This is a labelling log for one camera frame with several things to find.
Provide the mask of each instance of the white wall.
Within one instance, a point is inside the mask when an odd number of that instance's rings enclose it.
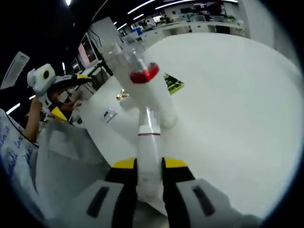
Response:
[[[119,32],[109,17],[95,22],[91,25],[90,29],[100,38],[102,46],[108,46],[114,42],[121,43],[119,39]],[[94,34],[90,34],[97,40],[97,37]]]
[[[265,44],[299,66],[289,35],[259,0],[239,0],[246,37]]]

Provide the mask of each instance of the white cloth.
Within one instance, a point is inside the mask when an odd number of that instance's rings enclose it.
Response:
[[[39,147],[0,109],[0,163],[21,203],[40,222],[56,217],[110,166],[85,129],[50,120]]]
[[[24,129],[0,109],[0,162],[21,203],[42,220],[35,187],[38,147],[23,136]]]

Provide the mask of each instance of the red cap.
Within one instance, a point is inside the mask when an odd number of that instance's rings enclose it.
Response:
[[[135,84],[144,84],[150,82],[159,72],[160,68],[156,63],[150,63],[148,67],[141,72],[132,72],[130,79]]]

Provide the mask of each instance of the ceiling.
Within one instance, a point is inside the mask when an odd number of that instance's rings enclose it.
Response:
[[[1,20],[4,41],[0,52],[0,81],[18,51],[28,55],[30,61],[14,87],[0,90],[0,108],[7,111],[21,103],[20,108],[11,115],[15,118],[26,114],[29,108],[28,97],[33,95],[33,91],[27,88],[28,71],[50,63],[56,73],[62,75],[61,63],[71,62],[76,56],[83,35],[93,22],[110,17],[113,22],[117,21],[118,27],[124,23],[132,24],[134,17],[142,13],[152,15],[157,12],[156,7],[165,4],[163,0],[155,0],[130,15],[127,14],[146,1],[72,0],[69,6],[65,0],[7,1],[5,16]]]

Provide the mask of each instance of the white tabletop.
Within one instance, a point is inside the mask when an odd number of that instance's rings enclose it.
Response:
[[[166,156],[183,159],[242,213],[267,216],[296,170],[303,138],[304,99],[299,70],[252,40],[214,33],[167,37],[145,52],[161,71],[183,81],[172,95],[179,119],[162,130]],[[81,117],[112,165],[135,156],[138,111],[115,100],[109,79],[83,104]],[[107,108],[118,114],[100,121]]]

